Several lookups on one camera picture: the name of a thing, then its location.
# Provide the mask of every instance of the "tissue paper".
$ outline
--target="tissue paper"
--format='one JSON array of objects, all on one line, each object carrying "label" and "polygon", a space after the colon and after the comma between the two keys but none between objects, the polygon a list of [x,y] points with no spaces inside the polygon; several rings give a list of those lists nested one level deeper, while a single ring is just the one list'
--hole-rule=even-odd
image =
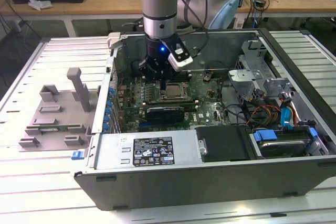
[{"label": "tissue paper", "polygon": [[50,1],[38,1],[38,0],[29,0],[28,5],[36,10],[51,8],[53,6]]}]

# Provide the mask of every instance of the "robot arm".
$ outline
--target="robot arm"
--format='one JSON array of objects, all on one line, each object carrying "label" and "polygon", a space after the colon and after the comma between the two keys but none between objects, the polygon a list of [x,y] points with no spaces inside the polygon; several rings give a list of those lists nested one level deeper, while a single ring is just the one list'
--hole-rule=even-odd
[{"label": "robot arm", "polygon": [[[225,28],[231,22],[238,0],[209,0],[208,18],[205,17],[205,0],[185,0],[209,29]],[[142,0],[143,23],[147,55],[139,64],[146,79],[165,82],[184,66],[193,62],[198,50],[188,50],[176,33],[180,24],[200,26],[197,19],[181,0]]]}]

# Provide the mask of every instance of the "motherboard chip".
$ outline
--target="motherboard chip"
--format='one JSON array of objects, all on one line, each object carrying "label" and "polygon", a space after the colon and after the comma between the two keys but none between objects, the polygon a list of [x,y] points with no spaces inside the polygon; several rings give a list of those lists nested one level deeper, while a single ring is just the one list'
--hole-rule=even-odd
[{"label": "motherboard chip", "polygon": [[166,95],[168,97],[180,97],[181,96],[180,85],[178,84],[167,85]]}]

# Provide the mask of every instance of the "power supply label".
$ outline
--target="power supply label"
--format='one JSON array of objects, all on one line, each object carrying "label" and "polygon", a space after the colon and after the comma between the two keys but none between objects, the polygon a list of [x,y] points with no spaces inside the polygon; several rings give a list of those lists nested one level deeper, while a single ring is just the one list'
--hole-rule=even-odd
[{"label": "power supply label", "polygon": [[136,138],[133,144],[133,165],[173,165],[173,141],[168,137]]}]

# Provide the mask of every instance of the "motherboard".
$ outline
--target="motherboard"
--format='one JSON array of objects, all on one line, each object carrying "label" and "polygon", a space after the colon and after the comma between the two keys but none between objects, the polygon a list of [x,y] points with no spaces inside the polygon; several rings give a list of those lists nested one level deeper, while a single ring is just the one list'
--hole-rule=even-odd
[{"label": "motherboard", "polygon": [[205,73],[187,73],[160,90],[159,82],[121,76],[116,93],[110,98],[117,110],[120,131],[174,131],[230,125],[219,102],[222,80],[221,77],[207,78]]}]

